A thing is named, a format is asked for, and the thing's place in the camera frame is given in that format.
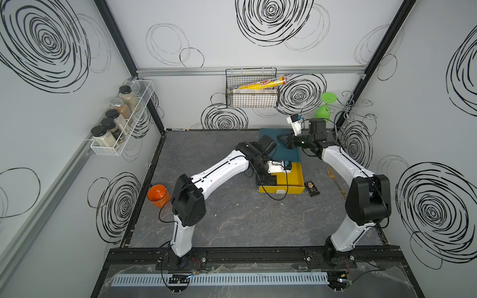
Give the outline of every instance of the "wire spice rack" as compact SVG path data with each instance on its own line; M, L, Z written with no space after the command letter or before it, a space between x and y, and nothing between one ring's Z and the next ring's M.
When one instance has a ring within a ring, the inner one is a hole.
M103 147L98 145L96 141L93 140L91 143L91 149L97 154L97 155L112 155L112 156L120 156L121 153L123 152L124 148L126 147L127 142L129 141L129 138L131 137L131 134L133 133L134 129L136 128L137 123L141 119L144 110L147 107L147 103L151 99L151 96L154 92L154 85L152 84L152 81L148 80L135 80L133 82L126 82L124 85L128 85L131 87L132 92L136 94L137 97L137 106L134 108L134 111L132 111L131 117L133 118L129 126L131 127L129 134L125 135L124 131L121 132L121 136L124 136L124 142L116 143L114 144L113 147Z

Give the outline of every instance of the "yellow box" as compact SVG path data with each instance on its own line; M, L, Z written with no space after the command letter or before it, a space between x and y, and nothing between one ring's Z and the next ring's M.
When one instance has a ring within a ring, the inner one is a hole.
M277 177L277 186L260 186L259 192L265 193L265 190L269 194L276 194L277 190L287 191L287 175L288 175L288 193L293 195L299 195L305 189L305 184L303 181L303 173L301 171L300 163L291 163L291 172L288 174L285 173L276 173L272 174Z

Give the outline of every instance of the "blue cutting board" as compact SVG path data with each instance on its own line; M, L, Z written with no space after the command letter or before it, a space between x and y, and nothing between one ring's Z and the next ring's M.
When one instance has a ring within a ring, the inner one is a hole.
M270 154L270 155L273 155L274 160L289 160L292 163L301 162L298 148L287 149L285 144L283 144L277 139L277 136L281 134L290 134L292 132L293 132L292 129L260 128L260 138L263 137L264 135L268 135L270 138L272 138L275 141L275 143L277 143L277 149L273 149L273 151Z

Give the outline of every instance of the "spice jar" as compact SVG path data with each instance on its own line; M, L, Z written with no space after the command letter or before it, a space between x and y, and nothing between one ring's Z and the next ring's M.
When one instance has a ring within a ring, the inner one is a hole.
M105 113L105 116L114 119L114 122L118 126L118 129L123 132L123 135L129 134L131 127L127 124L126 120L118 110L109 110Z
M125 141L124 135L121 134L121 131L118 129L118 126L114 122L113 118L107 117L101 120L101 125L106 127L106 129L113 134L113 137L118 140L118 143Z
M93 135L93 139L100 145L101 147L114 147L116 150L119 149L119 145L116 144L116 139L113 137L113 134L110 133L106 127L102 125L95 126L91 129L91 134Z
M119 97L114 97L109 102L111 103L111 109L118 110L118 112L121 113L124 119L127 119L128 123L131 124L133 120L133 118L131 117L131 111L129 110L127 105L123 102L123 100Z
M131 87L126 85L119 87L119 98L129 107L131 113L135 114L140 110L139 108L136 109L137 97L136 94L132 92Z

